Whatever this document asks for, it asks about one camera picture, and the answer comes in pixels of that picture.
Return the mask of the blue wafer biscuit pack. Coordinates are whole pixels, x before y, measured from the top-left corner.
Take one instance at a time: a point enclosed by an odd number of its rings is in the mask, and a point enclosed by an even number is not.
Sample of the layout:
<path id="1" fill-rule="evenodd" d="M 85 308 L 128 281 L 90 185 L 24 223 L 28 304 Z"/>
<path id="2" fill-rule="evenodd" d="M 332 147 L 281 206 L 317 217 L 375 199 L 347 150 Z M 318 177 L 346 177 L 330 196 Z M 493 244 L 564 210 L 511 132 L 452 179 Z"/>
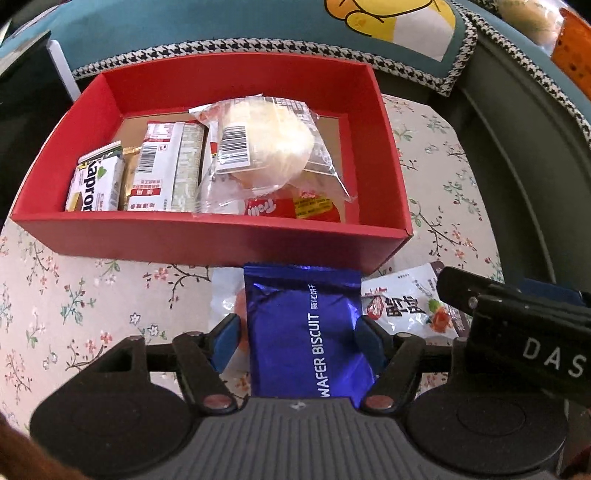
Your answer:
<path id="1" fill-rule="evenodd" d="M 355 336 L 361 273 L 247 264 L 243 277 L 252 395 L 346 398 L 358 407 L 375 382 Z"/>

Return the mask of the vacuum packed pink sausages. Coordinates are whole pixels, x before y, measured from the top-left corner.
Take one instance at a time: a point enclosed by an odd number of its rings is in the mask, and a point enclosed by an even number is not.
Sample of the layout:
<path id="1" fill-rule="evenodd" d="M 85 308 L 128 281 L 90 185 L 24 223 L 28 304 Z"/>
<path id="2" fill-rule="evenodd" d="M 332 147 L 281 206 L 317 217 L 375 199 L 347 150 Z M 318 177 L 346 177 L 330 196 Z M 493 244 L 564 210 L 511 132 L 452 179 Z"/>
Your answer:
<path id="1" fill-rule="evenodd" d="M 240 342 L 222 374 L 225 379 L 249 374 L 245 280 L 240 268 L 212 268 L 208 328 L 213 329 L 226 315 L 232 313 L 238 314 L 240 318 Z"/>

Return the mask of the clear round bread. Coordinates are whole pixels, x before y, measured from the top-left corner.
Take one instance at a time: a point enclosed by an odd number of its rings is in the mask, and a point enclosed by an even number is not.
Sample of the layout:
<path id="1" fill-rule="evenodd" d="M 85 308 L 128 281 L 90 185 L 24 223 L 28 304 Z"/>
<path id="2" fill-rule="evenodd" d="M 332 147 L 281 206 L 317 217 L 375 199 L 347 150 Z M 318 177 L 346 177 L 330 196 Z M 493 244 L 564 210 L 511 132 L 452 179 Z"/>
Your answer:
<path id="1" fill-rule="evenodd" d="M 253 95 L 190 109 L 216 154 L 202 170 L 197 213 L 245 213 L 254 200 L 321 197 L 351 202 L 307 103 Z"/>

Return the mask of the white red striped snack pack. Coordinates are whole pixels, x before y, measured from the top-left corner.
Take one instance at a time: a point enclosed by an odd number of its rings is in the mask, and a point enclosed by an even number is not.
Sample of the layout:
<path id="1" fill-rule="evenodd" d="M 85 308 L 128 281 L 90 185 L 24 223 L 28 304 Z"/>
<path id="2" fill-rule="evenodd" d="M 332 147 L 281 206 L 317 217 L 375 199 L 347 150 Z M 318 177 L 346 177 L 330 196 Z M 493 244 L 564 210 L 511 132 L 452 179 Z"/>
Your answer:
<path id="1" fill-rule="evenodd" d="M 126 181 L 127 211 L 189 212 L 197 200 L 205 127 L 197 122 L 149 122 Z"/>

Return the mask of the red cardboard box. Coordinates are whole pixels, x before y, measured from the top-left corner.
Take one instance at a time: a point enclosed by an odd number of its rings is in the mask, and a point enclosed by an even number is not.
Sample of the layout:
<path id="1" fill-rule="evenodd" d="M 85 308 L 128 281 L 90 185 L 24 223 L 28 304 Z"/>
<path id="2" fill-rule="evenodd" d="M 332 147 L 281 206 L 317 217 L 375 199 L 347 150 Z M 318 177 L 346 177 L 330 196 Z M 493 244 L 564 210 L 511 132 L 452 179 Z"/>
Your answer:
<path id="1" fill-rule="evenodd" d="M 66 210 L 77 159 L 113 139 L 125 120 L 256 93 L 301 100 L 338 120 L 346 186 L 356 194 L 344 221 Z M 277 53 L 190 55 L 98 75 L 46 140 L 11 217 L 63 255 L 197 266 L 325 265 L 367 274 L 413 233 L 398 151 L 372 68 Z"/>

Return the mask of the green white Kaprons wafer pack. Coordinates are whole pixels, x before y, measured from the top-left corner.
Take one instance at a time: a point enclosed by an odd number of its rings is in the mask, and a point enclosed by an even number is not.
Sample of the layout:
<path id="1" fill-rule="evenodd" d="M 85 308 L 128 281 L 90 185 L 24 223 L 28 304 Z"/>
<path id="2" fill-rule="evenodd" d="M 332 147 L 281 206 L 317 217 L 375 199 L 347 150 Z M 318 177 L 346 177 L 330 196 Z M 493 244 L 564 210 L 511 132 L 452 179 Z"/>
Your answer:
<path id="1" fill-rule="evenodd" d="M 65 210 L 116 211 L 123 172 L 123 148 L 120 141 L 81 156 L 70 181 Z"/>

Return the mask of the white spicy snack packet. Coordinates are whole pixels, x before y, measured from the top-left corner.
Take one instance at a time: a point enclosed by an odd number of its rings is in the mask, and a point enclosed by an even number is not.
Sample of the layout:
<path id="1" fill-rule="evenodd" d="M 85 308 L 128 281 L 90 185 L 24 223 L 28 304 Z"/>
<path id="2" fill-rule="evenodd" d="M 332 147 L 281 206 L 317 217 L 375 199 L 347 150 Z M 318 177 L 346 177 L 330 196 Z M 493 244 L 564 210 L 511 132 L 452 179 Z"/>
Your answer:
<path id="1" fill-rule="evenodd" d="M 440 261 L 362 282 L 363 313 L 389 334 L 409 333 L 436 345 L 466 338 L 468 317 L 444 303 L 437 291 Z"/>

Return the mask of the white plastic bag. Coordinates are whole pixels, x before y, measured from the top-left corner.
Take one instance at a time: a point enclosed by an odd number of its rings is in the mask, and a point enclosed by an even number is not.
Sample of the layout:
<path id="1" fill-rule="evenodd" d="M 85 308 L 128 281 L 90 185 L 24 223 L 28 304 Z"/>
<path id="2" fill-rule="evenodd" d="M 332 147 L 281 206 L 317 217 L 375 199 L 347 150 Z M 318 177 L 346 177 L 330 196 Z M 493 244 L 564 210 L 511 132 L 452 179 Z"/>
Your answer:
<path id="1" fill-rule="evenodd" d="M 551 54 L 561 31 L 561 8 L 567 8 L 561 0 L 499 0 L 501 18 L 523 35 Z"/>

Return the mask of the dark green sofa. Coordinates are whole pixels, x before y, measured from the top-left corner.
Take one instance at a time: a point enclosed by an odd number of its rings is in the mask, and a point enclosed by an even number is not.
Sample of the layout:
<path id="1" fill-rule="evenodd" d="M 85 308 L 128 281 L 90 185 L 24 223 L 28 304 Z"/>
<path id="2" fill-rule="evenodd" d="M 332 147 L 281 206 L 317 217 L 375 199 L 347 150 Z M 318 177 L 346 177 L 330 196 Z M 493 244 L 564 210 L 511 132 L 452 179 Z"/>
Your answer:
<path id="1" fill-rule="evenodd" d="M 379 73 L 449 121 L 475 173 L 507 281 L 590 288 L 590 101 L 530 39 L 462 2 L 478 42 L 449 97 Z"/>

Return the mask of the teal lion sofa cover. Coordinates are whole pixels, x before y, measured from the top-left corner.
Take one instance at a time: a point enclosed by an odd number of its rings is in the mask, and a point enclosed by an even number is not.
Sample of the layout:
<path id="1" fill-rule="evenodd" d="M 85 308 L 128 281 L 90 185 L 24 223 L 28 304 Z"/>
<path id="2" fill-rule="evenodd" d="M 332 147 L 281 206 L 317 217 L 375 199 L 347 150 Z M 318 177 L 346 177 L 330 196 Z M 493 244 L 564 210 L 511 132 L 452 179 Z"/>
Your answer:
<path id="1" fill-rule="evenodd" d="M 488 38 L 556 98 L 581 95 L 541 49 L 465 1 L 68 1 L 1 53 L 44 31 L 77 78 L 151 58 L 276 51 L 367 62 L 443 95 Z"/>

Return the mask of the red yellow snack bag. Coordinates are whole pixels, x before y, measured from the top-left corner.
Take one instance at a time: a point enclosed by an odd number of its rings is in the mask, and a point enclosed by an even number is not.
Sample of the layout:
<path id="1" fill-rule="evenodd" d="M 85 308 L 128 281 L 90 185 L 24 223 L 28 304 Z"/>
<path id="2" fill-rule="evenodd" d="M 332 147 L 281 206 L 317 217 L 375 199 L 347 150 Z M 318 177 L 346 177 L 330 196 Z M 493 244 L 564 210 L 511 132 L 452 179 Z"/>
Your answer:
<path id="1" fill-rule="evenodd" d="M 325 144 L 315 135 L 252 138 L 225 131 L 202 182 L 201 212 L 339 222 L 346 196 Z"/>

